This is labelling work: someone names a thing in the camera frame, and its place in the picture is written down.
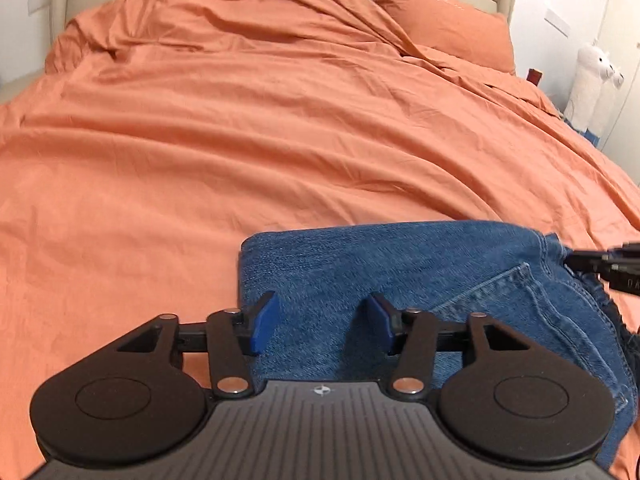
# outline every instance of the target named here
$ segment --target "metal rivet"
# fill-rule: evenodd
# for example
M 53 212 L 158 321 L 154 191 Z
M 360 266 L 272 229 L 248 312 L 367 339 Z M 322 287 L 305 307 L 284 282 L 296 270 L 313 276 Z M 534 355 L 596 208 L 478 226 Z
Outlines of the metal rivet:
M 413 377 L 403 377 L 394 381 L 394 390 L 402 393 L 413 395 L 424 389 L 424 383 Z
M 218 389 L 226 394 L 240 394 L 249 387 L 242 377 L 225 377 L 218 381 Z

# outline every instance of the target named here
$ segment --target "bed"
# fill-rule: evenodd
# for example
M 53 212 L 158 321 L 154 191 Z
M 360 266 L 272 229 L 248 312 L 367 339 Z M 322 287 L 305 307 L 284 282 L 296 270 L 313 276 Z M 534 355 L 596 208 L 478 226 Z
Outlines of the bed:
M 2 480 L 42 460 L 42 381 L 158 312 L 235 304 L 254 233 L 486 219 L 580 248 L 640 238 L 638 188 L 537 89 L 416 45 L 370 0 L 51 1 L 46 75 L 0 94 Z M 509 20 L 515 0 L 459 1 Z M 638 327 L 640 301 L 615 299 Z M 638 449 L 633 429 L 619 478 Z

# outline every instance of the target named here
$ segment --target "white wall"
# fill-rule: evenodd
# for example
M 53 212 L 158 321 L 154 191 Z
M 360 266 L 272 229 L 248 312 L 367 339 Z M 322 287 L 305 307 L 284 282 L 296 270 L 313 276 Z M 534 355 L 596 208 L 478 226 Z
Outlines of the white wall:
M 0 84 L 44 65 L 49 7 L 28 15 L 27 0 L 0 0 Z
M 549 5 L 571 26 L 569 38 L 545 21 Z M 516 0 L 511 37 L 518 75 L 529 68 L 544 73 L 543 90 L 564 110 L 574 79 L 578 49 L 598 37 L 607 0 Z

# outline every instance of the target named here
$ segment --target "light switch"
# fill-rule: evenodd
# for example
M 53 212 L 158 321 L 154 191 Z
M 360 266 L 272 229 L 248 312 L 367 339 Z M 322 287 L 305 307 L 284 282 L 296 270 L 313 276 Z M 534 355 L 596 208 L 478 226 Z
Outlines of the light switch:
M 545 21 L 553 25 L 553 27 L 559 30 L 564 36 L 569 37 L 569 34 L 571 34 L 571 26 L 548 7 L 546 9 Z

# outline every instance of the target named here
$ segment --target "ribbed black surface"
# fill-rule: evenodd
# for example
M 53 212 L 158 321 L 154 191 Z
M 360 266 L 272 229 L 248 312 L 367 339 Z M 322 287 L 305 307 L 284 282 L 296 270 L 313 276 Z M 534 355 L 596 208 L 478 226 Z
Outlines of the ribbed black surface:
M 374 383 L 270 381 L 253 399 L 222 402 L 180 449 L 121 470 L 51 462 L 33 480 L 604 480 L 593 463 L 521 472 L 455 446 L 421 404 Z

